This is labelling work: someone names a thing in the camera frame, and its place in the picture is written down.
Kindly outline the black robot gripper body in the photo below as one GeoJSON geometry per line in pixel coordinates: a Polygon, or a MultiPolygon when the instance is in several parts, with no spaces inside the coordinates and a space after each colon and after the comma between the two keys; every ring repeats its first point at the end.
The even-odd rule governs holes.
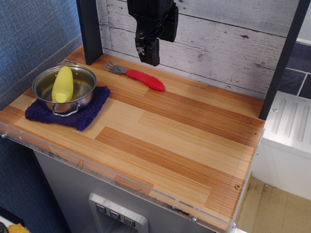
{"type": "Polygon", "coordinates": [[[136,38],[159,38],[173,0],[128,0],[129,15],[137,22],[136,38]]]}

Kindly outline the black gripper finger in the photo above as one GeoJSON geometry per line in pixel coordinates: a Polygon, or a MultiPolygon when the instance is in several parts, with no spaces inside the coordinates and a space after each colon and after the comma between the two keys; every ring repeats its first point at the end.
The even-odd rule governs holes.
{"type": "Polygon", "coordinates": [[[159,37],[162,40],[174,42],[177,34],[178,27],[178,7],[176,5],[172,5],[170,10],[168,11],[168,16],[164,20],[163,23],[163,33],[159,37]]]}
{"type": "Polygon", "coordinates": [[[138,56],[142,63],[146,63],[154,67],[159,65],[159,39],[135,38],[135,45],[138,56]]]}

